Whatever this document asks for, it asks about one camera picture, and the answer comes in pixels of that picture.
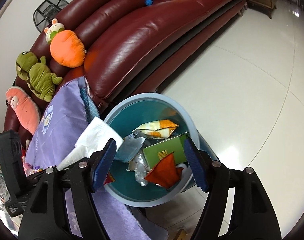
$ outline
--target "green dinosaur arm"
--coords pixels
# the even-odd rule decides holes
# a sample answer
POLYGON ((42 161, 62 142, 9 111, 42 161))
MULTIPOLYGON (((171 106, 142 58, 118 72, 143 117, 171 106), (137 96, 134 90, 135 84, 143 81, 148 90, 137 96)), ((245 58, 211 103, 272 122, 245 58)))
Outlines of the green dinosaur arm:
POLYGON ((41 63, 46 64, 46 57, 45 56, 41 56, 40 60, 41 60, 41 63))

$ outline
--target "white tissue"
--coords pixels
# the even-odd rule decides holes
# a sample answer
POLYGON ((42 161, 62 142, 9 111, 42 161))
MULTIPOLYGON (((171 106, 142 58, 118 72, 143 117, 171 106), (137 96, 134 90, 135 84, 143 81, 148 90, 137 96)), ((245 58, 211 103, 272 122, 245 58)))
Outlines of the white tissue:
POLYGON ((116 141, 116 150, 118 150, 123 139, 103 120, 94 117, 76 141, 75 148, 57 166, 57 169, 61 171, 84 157, 90 158, 92 153, 103 150, 110 138, 116 141))

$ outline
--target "orange carrot plush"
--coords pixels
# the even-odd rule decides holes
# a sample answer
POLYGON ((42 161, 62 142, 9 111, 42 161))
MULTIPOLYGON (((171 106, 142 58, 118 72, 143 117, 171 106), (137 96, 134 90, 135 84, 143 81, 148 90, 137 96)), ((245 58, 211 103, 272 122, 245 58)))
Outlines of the orange carrot plush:
POLYGON ((66 67, 79 67, 83 64, 86 50, 82 41, 71 30, 64 30, 64 25, 52 20, 52 26, 45 28, 46 41, 54 60, 66 67))
POLYGON ((5 93, 8 104, 11 105, 20 124, 34 134, 40 123, 40 112, 31 97, 20 87, 10 87, 5 93))

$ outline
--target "screw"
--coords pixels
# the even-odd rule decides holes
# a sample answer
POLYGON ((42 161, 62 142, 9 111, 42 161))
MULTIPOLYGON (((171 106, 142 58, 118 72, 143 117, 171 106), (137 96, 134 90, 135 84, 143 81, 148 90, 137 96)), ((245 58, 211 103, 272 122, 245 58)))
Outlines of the screw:
POLYGON ((45 172, 46 172, 47 174, 50 174, 50 173, 52 173, 53 171, 54 171, 54 169, 53 169, 52 167, 49 167, 49 168, 46 169, 45 172))
POLYGON ((245 169, 245 171, 246 171, 247 173, 249 173, 249 174, 252 174, 252 173, 254 172, 254 169, 252 169, 251 167, 247 167, 247 168, 245 169))
POLYGON ((87 162, 80 162, 80 163, 79 163, 79 167, 80 167, 80 168, 85 168, 87 165, 88 165, 87 162))
POLYGON ((212 162, 212 165, 216 168, 220 167, 221 166, 221 163, 219 161, 213 161, 212 162))

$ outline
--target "sofa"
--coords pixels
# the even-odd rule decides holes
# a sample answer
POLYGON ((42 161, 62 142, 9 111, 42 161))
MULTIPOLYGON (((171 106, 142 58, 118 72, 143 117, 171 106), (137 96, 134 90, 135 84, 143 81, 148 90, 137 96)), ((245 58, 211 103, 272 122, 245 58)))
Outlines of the sofa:
MULTIPOLYGON (((246 0, 153 0, 150 6, 145 1, 73 0, 57 14, 87 50, 80 67, 64 67, 52 59, 44 32, 30 51, 38 58, 46 56, 51 71, 63 77, 61 85, 84 75, 90 96, 104 116, 128 96, 157 89, 242 10, 246 0)), ((44 111, 47 102, 32 94, 25 81, 17 77, 15 85, 44 111)), ((10 129, 20 134, 24 146, 32 137, 8 106, 4 131, 10 129)))

